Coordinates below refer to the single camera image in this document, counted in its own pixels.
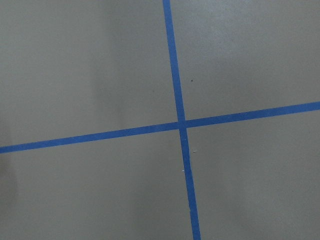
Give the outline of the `blue tape lines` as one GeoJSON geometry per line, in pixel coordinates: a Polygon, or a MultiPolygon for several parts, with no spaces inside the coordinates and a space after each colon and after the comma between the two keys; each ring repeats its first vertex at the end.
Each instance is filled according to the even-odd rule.
{"type": "Polygon", "coordinates": [[[192,172],[190,145],[188,139],[188,129],[202,126],[211,126],[232,122],[242,122],[247,120],[270,118],[275,116],[284,116],[304,112],[313,112],[320,109],[320,103],[310,102],[303,104],[295,104],[288,106],[281,106],[275,108],[267,108],[261,110],[232,113],[219,116],[202,117],[197,119],[186,119],[183,92],[180,80],[179,61],[177,57],[177,47],[175,41],[174,23],[171,10],[171,2],[164,0],[162,2],[164,22],[166,29],[166,38],[169,53],[170,70],[172,77],[172,85],[174,91],[175,109],[177,115],[176,122],[161,123],[155,125],[140,126],[128,129],[112,130],[99,133],[91,133],[85,135],[71,136],[65,138],[57,138],[36,142],[28,142],[22,144],[14,144],[2,146],[0,152],[14,153],[29,151],[42,148],[51,148],[57,146],[66,146],[78,143],[94,142],[107,139],[116,139],[129,136],[138,136],[145,134],[153,134],[158,132],[167,132],[177,130],[179,132],[179,139],[181,145],[182,159],[183,159],[183,172],[185,176],[185,184],[187,190],[188,208],[190,214],[190,224],[192,229],[192,238],[194,240],[201,239],[201,230],[199,223],[199,215],[197,209],[196,192],[194,186],[194,178],[192,172]]]}

